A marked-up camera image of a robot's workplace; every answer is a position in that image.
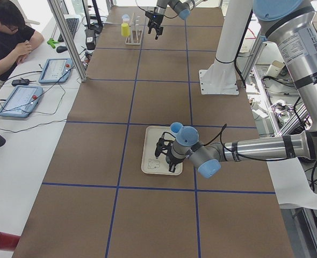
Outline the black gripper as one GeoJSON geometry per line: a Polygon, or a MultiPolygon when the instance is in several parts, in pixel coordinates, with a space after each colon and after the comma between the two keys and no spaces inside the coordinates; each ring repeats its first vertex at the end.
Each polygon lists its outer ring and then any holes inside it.
{"type": "Polygon", "coordinates": [[[176,170],[176,165],[182,163],[185,160],[185,155],[179,155],[178,157],[175,157],[169,150],[165,155],[165,160],[169,165],[169,172],[174,173],[176,170]]]}
{"type": "Polygon", "coordinates": [[[148,33],[151,34],[152,29],[156,31],[155,40],[163,33],[163,27],[161,26],[163,22],[164,15],[157,13],[156,11],[145,11],[145,16],[149,19],[148,22],[148,33]]]}

